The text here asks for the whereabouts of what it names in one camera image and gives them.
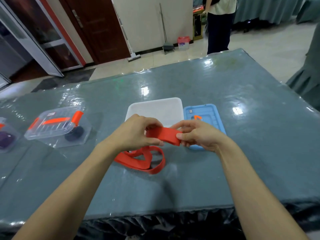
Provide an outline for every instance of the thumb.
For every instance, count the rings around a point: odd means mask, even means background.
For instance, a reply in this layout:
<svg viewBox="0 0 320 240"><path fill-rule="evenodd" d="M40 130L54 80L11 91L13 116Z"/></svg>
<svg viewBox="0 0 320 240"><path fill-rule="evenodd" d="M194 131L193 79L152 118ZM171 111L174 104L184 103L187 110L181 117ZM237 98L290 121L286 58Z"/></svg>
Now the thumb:
<svg viewBox="0 0 320 240"><path fill-rule="evenodd" d="M182 141L192 141L194 138L193 138L193 133L192 132L189 132L189 133L178 133L177 134L177 138L179 140L182 140Z"/></svg>
<svg viewBox="0 0 320 240"><path fill-rule="evenodd" d="M161 146L162 147L165 145L162 140L159 140L157 138L151 138L151 137L146 138L146 143L148 144L148 146L154 145L154 146Z"/></svg>

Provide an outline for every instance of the blue tray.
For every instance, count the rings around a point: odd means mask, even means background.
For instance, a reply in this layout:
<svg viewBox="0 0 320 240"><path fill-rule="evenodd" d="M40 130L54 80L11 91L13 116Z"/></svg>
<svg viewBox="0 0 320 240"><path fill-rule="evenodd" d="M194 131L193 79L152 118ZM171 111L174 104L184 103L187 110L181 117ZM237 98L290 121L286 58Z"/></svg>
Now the blue tray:
<svg viewBox="0 0 320 240"><path fill-rule="evenodd" d="M188 106L183 108L183 114L185 120L200 119L226 134L218 109L214 104ZM199 145L191 145L189 148L192 150L203 150L203 147Z"/></svg>

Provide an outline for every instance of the white shirt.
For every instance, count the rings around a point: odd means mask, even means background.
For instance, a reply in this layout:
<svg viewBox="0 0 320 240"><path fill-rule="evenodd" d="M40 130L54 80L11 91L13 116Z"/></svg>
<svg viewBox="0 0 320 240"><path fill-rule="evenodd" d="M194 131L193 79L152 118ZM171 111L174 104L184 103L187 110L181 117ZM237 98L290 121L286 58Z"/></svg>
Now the white shirt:
<svg viewBox="0 0 320 240"><path fill-rule="evenodd" d="M215 15L231 14L236 11L237 0L220 0L210 6L209 12Z"/></svg>

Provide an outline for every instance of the bag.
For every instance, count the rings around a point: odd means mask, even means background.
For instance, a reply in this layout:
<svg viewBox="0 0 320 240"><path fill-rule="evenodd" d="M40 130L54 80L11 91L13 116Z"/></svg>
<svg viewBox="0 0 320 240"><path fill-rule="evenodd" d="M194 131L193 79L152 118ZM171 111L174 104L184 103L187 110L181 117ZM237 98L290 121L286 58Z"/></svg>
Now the bag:
<svg viewBox="0 0 320 240"><path fill-rule="evenodd" d="M216 3L218 3L219 1L220 1L220 0L212 0L212 2L211 2L211 5L210 5L210 6L212 6L212 5L216 4ZM206 2L207 2L207 0L203 0L203 1L202 1L203 6L205 6L205 5L206 5Z"/></svg>

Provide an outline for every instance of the brown door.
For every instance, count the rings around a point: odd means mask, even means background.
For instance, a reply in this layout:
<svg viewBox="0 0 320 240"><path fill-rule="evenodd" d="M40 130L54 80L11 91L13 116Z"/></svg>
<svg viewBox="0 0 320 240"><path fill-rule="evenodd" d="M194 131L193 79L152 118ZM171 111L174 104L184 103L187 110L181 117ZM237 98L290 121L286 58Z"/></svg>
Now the brown door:
<svg viewBox="0 0 320 240"><path fill-rule="evenodd" d="M111 0L60 0L95 63L130 57Z"/></svg>

